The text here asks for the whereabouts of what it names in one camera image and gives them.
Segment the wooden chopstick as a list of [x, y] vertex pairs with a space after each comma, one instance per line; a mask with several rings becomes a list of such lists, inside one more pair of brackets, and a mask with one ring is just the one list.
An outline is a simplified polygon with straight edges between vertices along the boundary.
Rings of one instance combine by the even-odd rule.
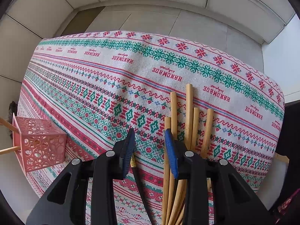
[[12, 132], [19, 133], [18, 128], [10, 124], [8, 121], [4, 120], [3, 118], [0, 118], [0, 124], [11, 130]]
[[10, 147], [10, 148], [0, 150], [0, 155], [4, 155], [4, 154], [7, 154], [7, 153], [20, 151], [20, 150], [21, 150], [20, 146], [13, 146], [13, 147]]

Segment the black gold-banded chopstick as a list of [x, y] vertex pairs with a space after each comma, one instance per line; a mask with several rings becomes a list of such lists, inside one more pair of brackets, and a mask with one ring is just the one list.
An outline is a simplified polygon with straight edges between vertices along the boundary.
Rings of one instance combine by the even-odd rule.
[[137, 165], [136, 165], [134, 154], [132, 154], [132, 156], [131, 156], [130, 165], [131, 165], [131, 169], [132, 169], [132, 172], [133, 172], [133, 175], [134, 175], [136, 186], [137, 186], [138, 192], [140, 194], [140, 198], [142, 200], [144, 208], [146, 210], [147, 216], [148, 216], [151, 224], [155, 224], [155, 222], [153, 220], [153, 217], [151, 215], [151, 210], [150, 210], [149, 205], [148, 205], [147, 200], [146, 200], [146, 196], [145, 196], [145, 193], [144, 193], [144, 190], [143, 190], [143, 184], [142, 184], [142, 181], [141, 181], [141, 178], [140, 178], [140, 175], [139, 175], [139, 170], [138, 170]]

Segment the wooden chopstick one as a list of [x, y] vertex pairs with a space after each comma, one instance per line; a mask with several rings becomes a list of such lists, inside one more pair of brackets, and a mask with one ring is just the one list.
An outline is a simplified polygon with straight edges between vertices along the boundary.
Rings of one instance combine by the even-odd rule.
[[169, 191], [169, 175], [170, 175], [169, 160], [168, 160], [168, 156], [167, 156], [166, 145], [164, 145], [164, 179], [163, 179], [163, 201], [162, 201], [161, 225], [166, 224], [168, 191]]

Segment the wooden chopstick five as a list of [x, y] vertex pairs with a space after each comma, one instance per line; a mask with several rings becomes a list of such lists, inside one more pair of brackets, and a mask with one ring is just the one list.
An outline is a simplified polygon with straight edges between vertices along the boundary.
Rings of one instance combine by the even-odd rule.
[[201, 152], [200, 152], [200, 155], [203, 159], [207, 158], [207, 154], [209, 151], [210, 137], [211, 137], [211, 132], [212, 132], [212, 124], [213, 124], [213, 116], [214, 116], [214, 110], [207, 109], [204, 137], [203, 137], [202, 147], [201, 147]]

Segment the pink perforated utensil holder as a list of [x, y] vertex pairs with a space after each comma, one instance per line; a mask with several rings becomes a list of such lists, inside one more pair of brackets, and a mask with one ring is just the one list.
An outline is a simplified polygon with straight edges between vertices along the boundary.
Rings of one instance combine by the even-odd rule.
[[65, 161], [67, 133], [46, 119], [13, 115], [13, 145], [20, 147], [16, 157], [24, 174]]

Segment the patterned red green tablecloth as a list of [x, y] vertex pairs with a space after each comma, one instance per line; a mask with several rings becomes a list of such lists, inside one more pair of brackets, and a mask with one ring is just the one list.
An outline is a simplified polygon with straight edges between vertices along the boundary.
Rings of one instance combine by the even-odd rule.
[[177, 136], [183, 140], [189, 83], [200, 110], [196, 151], [207, 109], [213, 109], [208, 159], [228, 160], [258, 191], [278, 143], [284, 95], [264, 73], [210, 46], [133, 31], [44, 39], [29, 61], [17, 114], [50, 119], [64, 130], [66, 161], [92, 160], [134, 128], [145, 196], [160, 224], [164, 119], [175, 92]]

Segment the wooden chopstick four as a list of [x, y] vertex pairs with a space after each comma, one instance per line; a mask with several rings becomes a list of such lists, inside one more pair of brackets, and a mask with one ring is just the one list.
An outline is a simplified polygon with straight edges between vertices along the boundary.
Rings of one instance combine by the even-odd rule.
[[[191, 139], [191, 146], [189, 150], [194, 151], [197, 143], [197, 132], [199, 127], [199, 108], [194, 107], [193, 109], [193, 124], [192, 124], [192, 139]], [[184, 210], [185, 210], [185, 199], [182, 200], [183, 205], [181, 208], [181, 212], [176, 220], [175, 225], [183, 224], [183, 217], [184, 217]]]

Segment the wooden chopstick three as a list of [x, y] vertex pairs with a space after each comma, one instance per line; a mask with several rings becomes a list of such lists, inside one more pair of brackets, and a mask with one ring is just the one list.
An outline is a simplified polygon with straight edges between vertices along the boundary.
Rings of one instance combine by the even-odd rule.
[[[191, 147], [192, 139], [192, 124], [193, 124], [193, 86], [186, 85], [186, 122], [184, 127], [184, 144], [188, 150]], [[179, 180], [175, 193], [174, 204], [172, 207], [170, 220], [168, 224], [175, 224], [179, 212], [181, 210], [186, 192], [186, 180]]]

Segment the wooden chopstick two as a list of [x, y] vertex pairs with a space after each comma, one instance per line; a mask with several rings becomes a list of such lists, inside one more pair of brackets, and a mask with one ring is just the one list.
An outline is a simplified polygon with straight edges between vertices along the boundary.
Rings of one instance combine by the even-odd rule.
[[[170, 92], [170, 108], [171, 108], [171, 125], [170, 129], [173, 138], [177, 137], [177, 97], [175, 92]], [[173, 193], [174, 193], [175, 179], [170, 171], [169, 174], [169, 190], [168, 190], [168, 205], [167, 205], [167, 217], [166, 224], [170, 224], [170, 215], [173, 205]]]

